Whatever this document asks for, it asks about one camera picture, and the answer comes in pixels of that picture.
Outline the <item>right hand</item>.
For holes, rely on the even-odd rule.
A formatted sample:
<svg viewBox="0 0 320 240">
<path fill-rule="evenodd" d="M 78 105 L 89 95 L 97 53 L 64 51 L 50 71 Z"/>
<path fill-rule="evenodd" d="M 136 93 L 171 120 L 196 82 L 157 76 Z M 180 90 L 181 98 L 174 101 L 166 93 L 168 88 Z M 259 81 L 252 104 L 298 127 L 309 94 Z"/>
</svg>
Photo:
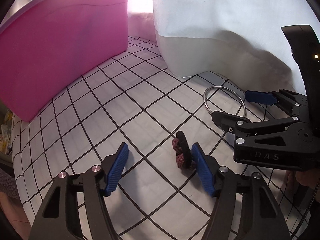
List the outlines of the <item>right hand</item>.
<svg viewBox="0 0 320 240">
<path fill-rule="evenodd" d="M 319 170 L 286 171 L 286 179 L 289 187 L 299 183 L 314 190 L 319 181 Z"/>
</svg>

